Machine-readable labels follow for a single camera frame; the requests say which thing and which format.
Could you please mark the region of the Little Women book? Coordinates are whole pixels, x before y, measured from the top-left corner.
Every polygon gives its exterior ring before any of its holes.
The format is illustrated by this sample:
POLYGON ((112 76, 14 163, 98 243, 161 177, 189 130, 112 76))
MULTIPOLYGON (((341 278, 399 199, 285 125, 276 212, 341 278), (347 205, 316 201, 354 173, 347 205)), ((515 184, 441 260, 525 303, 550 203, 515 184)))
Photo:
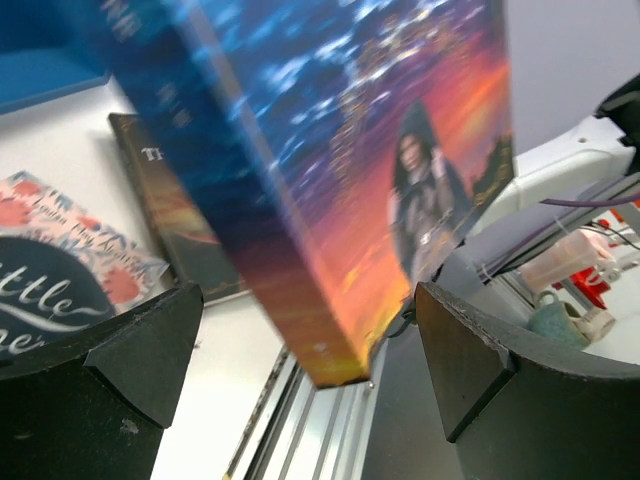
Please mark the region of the Little Women book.
POLYGON ((167 268, 34 175, 20 171, 3 179, 2 360, 143 303, 167 268))

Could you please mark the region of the Jane Eyre book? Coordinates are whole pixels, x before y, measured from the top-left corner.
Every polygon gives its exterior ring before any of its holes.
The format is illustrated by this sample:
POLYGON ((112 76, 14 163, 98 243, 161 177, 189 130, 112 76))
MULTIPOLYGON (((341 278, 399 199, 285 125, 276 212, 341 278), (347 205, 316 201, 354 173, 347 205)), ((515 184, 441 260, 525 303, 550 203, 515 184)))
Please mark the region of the Jane Eyre book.
POLYGON ((70 1, 320 388, 513 179, 502 1, 70 1))

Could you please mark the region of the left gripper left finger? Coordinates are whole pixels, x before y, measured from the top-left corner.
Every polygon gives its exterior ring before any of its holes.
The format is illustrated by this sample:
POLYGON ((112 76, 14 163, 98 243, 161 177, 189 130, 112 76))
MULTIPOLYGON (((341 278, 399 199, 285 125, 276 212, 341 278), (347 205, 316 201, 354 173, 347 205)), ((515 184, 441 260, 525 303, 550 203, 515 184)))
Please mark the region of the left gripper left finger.
POLYGON ((203 313, 184 284, 1 363, 4 479, 147 479, 203 313))

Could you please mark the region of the Three Days to See book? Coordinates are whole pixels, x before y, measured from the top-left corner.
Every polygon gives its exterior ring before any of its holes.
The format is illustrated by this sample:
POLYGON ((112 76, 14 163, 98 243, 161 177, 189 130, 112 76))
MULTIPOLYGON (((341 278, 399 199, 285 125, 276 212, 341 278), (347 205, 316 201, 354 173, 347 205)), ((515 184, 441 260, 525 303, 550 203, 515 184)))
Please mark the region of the Three Days to See book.
POLYGON ((246 283, 138 117, 111 113, 108 121, 121 163, 175 280, 198 284, 207 306, 246 294, 246 283))

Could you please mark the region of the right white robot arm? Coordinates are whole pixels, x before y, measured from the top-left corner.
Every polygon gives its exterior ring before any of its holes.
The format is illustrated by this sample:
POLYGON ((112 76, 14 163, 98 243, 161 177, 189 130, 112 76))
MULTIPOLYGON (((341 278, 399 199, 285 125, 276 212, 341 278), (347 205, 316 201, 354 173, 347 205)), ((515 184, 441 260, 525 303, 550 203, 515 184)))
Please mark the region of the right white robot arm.
POLYGON ((573 188, 639 172, 639 77, 609 94, 574 128, 515 158, 515 175, 473 228, 475 233, 536 203, 571 206, 573 188))

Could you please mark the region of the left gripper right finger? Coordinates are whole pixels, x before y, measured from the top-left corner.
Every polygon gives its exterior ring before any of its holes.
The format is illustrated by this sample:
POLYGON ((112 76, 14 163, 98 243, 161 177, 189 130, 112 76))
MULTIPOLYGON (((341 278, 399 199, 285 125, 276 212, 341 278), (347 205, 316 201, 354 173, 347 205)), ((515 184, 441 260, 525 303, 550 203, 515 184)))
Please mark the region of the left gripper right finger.
POLYGON ((638 478, 638 366, 554 343, 433 283, 415 303, 465 478, 638 478))

